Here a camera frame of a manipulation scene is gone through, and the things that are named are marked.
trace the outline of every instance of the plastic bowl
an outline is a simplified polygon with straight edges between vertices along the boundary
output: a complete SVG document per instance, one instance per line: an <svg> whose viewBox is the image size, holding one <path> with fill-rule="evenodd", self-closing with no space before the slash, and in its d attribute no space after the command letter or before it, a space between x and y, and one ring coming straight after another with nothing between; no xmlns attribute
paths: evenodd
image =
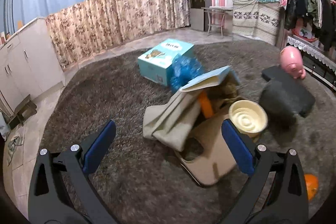
<svg viewBox="0 0 336 224"><path fill-rule="evenodd" d="M268 123L265 110L249 100L234 102L229 108L229 117L240 133L251 138L258 136Z"/></svg>

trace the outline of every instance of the light blue box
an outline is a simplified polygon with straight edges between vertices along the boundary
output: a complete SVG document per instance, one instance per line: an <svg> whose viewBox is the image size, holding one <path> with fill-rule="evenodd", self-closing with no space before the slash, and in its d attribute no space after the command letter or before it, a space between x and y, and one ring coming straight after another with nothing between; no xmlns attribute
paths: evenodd
<svg viewBox="0 0 336 224"><path fill-rule="evenodd" d="M143 77L165 86L170 85L173 75L172 61L177 54L194 57L193 44L167 39L138 57Z"/></svg>

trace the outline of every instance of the metal screw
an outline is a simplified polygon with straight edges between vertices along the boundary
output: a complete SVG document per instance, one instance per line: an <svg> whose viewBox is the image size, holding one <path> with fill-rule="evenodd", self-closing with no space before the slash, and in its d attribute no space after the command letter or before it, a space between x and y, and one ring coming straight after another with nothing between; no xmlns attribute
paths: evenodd
<svg viewBox="0 0 336 224"><path fill-rule="evenodd" d="M258 150L261 152L266 151L266 146L264 146L263 144L258 145Z"/></svg>
<svg viewBox="0 0 336 224"><path fill-rule="evenodd" d="M290 149L289 150L289 153L292 155L292 156L295 156L296 155L296 151L294 149Z"/></svg>
<svg viewBox="0 0 336 224"><path fill-rule="evenodd" d="M79 145L78 144L74 144L71 146L71 151L77 151L79 149Z"/></svg>
<svg viewBox="0 0 336 224"><path fill-rule="evenodd" d="M40 155L41 155L41 156L44 156L47 152L48 152L48 150L45 149L45 148L43 148L43 149L41 149L41 151L40 151Z"/></svg>

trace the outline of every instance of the blue gripper pad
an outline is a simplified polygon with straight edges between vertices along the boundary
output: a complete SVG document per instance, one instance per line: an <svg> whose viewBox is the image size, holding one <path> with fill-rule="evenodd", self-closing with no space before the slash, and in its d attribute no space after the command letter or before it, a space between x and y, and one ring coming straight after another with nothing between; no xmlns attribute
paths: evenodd
<svg viewBox="0 0 336 224"><path fill-rule="evenodd" d="M83 173L93 174L116 136L116 125L109 121L84 156Z"/></svg>
<svg viewBox="0 0 336 224"><path fill-rule="evenodd" d="M227 146L235 158L240 171L251 176L254 173L253 156L240 138L240 133L237 133L236 130L229 119L223 121L222 136Z"/></svg>

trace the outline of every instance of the orange ball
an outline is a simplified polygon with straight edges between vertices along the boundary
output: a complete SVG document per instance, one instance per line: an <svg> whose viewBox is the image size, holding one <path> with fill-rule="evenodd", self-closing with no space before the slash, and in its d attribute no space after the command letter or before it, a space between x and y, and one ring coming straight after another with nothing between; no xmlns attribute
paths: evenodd
<svg viewBox="0 0 336 224"><path fill-rule="evenodd" d="M306 181L308 200L310 201L317 193L317 190L319 188L319 180L316 176L311 174L305 174L304 179Z"/></svg>

